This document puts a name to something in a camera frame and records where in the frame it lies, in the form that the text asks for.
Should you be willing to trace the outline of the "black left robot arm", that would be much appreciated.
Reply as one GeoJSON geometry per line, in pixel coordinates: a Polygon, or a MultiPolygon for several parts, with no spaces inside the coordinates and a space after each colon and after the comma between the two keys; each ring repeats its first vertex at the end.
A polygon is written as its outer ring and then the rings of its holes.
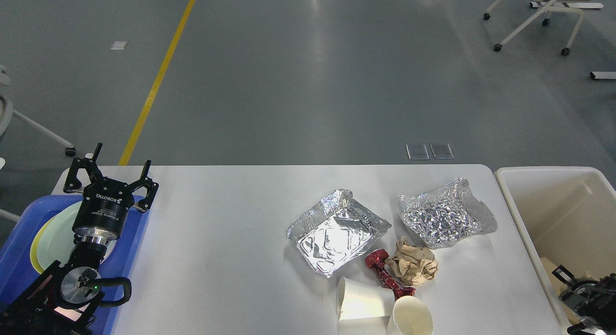
{"type": "Polygon", "coordinates": [[[101,263],[108,244],[122,237],[129,211],[145,214],[159,185],[148,175],[151,160],[132,183],[106,177],[97,165],[101,149],[99,143],[91,157],[75,157],[64,182],[66,194],[83,197],[68,261],[53,261],[2,311],[3,335],[90,335],[97,309],[130,300],[130,279],[104,276],[101,263]]]}

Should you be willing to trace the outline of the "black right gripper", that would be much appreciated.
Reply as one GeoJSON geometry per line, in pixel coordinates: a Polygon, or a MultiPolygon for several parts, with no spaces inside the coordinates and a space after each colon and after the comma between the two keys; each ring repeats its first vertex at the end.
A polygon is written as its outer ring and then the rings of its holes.
{"type": "Polygon", "coordinates": [[[567,286],[567,290],[559,294],[559,300],[579,318],[579,322],[568,327],[569,335],[596,335],[602,326],[615,325],[614,280],[576,284],[576,277],[563,265],[556,267],[552,275],[567,286]]]}

